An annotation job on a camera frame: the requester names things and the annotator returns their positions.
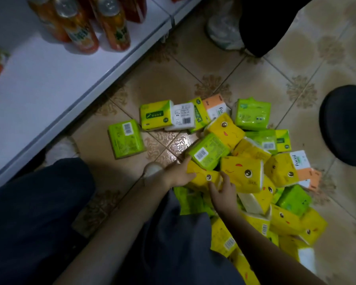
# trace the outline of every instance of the tile floor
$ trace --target tile floor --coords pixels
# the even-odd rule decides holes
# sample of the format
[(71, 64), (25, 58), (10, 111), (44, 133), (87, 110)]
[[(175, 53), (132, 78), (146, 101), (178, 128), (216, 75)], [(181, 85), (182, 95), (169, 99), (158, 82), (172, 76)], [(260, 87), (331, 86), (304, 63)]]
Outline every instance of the tile floor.
[(253, 96), (272, 103), (270, 128), (289, 129), (294, 150), (305, 149), (323, 171), (314, 207), (329, 226), (315, 245), (319, 276), (329, 285), (356, 284), (356, 168), (325, 146), (318, 128), (324, 96), (337, 86), (356, 84), (356, 0), (313, 0), (295, 18), (268, 55), (253, 59), (215, 47), (204, 24), (223, 0), (205, 0), (120, 82), (113, 84), (71, 130), (98, 193), (74, 227), (91, 236), (137, 183), (144, 166), (180, 161), (198, 139), (186, 132), (143, 132), (147, 151), (115, 160), (107, 127), (134, 118), (141, 104), (221, 93), (229, 105)]

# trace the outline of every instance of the white shelf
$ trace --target white shelf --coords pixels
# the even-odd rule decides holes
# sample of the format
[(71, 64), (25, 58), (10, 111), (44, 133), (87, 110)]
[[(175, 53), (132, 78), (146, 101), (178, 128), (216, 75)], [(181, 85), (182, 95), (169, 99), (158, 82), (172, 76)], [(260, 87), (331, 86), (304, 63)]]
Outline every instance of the white shelf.
[(168, 13), (173, 25), (177, 25), (201, 0), (180, 0), (173, 3), (171, 0), (153, 0)]
[(169, 15), (147, 6), (144, 23), (128, 22), (128, 51), (97, 33), (99, 50), (82, 55), (54, 41), (25, 0), (0, 0), (0, 47), (11, 54), (0, 75), (0, 186), (169, 31)]

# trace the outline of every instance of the person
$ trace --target person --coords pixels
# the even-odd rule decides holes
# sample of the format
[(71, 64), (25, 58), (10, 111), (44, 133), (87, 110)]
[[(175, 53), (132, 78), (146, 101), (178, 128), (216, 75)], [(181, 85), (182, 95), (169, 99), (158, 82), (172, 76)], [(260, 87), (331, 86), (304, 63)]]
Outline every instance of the person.
[[(71, 223), (95, 184), (80, 158), (65, 158), (0, 188), (0, 284), (244, 284), (232, 263), (210, 250), (207, 213), (180, 216), (172, 187), (195, 177), (190, 158), (145, 168), (104, 226), (68, 265)], [(240, 215), (235, 186), (221, 172), (211, 200), (261, 284), (324, 284)]]
[(206, 31), (224, 50), (241, 50), (262, 57), (285, 35), (298, 11), (312, 0), (241, 0), (242, 14), (231, 14), (227, 2), (211, 16)]

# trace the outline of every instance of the white barcode label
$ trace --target white barcode label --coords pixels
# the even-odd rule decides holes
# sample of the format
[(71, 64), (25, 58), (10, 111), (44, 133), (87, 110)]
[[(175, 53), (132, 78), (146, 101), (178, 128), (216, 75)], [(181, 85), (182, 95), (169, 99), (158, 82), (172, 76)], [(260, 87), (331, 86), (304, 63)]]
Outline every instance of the white barcode label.
[(227, 250), (230, 250), (232, 248), (233, 245), (235, 245), (235, 239), (233, 239), (232, 237), (230, 237), (226, 243), (224, 243), (224, 247), (227, 249)]
[(189, 118), (183, 118), (182, 119), (182, 123), (183, 124), (190, 124), (191, 123), (191, 118), (189, 117)]
[(275, 150), (276, 144), (275, 142), (262, 142), (262, 147), (264, 150)]
[(194, 157), (201, 162), (206, 156), (208, 155), (208, 152), (205, 148), (200, 149), (195, 155)]
[(262, 234), (266, 236), (268, 232), (268, 226), (266, 224), (262, 224)]
[(123, 124), (123, 130), (124, 130), (125, 136), (133, 135), (132, 124), (130, 122)]

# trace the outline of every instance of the black round stool base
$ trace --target black round stool base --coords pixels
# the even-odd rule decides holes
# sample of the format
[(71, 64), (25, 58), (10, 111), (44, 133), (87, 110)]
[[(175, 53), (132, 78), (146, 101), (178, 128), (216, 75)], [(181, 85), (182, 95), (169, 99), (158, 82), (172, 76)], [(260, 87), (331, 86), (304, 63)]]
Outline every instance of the black round stool base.
[(331, 152), (344, 163), (356, 166), (356, 85), (328, 93), (320, 107), (319, 126)]

